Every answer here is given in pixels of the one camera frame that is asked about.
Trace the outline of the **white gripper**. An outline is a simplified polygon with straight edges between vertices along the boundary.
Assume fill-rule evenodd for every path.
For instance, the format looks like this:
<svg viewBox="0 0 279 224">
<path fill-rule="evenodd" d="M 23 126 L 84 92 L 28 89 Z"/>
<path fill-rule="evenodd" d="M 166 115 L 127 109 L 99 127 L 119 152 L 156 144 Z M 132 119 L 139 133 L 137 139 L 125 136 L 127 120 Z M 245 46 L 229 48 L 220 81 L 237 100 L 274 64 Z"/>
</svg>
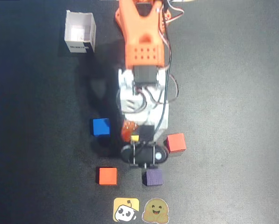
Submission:
<svg viewBox="0 0 279 224">
<path fill-rule="evenodd" d="M 134 132 L 143 126 L 151 126 L 152 134 L 148 137 L 157 141 L 162 133 L 168 128 L 169 103 L 166 105 L 142 100 L 142 105 L 137 109 L 127 107 L 122 109 L 124 115 L 121 128 L 121 137 L 124 142 L 130 142 Z"/>
</svg>

